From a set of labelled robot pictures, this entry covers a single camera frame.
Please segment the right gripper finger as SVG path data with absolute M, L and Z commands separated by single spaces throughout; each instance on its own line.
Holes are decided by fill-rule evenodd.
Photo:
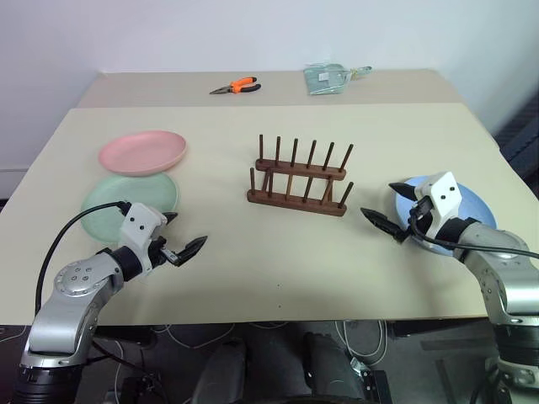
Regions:
M 360 208 L 360 212 L 374 227 L 390 235 L 393 239 L 398 239 L 401 236 L 399 225 L 388 220 L 382 213 L 363 207 Z
M 408 183 L 389 183 L 388 186 L 395 191 L 397 194 L 403 196 L 408 200 L 416 200 L 417 196 L 415 193 L 415 187 Z

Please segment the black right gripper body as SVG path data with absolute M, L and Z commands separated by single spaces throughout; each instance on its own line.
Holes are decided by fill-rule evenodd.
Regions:
M 396 197 L 396 212 L 398 215 L 398 223 L 401 231 L 396 235 L 396 241 L 404 242 L 408 237 L 412 237 L 416 242 L 422 243 L 424 240 L 421 237 L 416 237 L 412 231 L 408 219 L 409 211 L 414 207 L 415 203 L 412 200 L 406 199 L 403 196 Z M 432 214 L 424 214 L 417 220 L 418 229 L 426 234 L 432 224 Z

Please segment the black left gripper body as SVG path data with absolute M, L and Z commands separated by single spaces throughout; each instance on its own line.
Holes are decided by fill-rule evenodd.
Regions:
M 150 242 L 147 253 L 152 268 L 157 268 L 165 263 L 171 263 L 179 267 L 184 264 L 184 258 L 178 253 L 166 247 L 167 240 L 163 236 L 158 236 Z

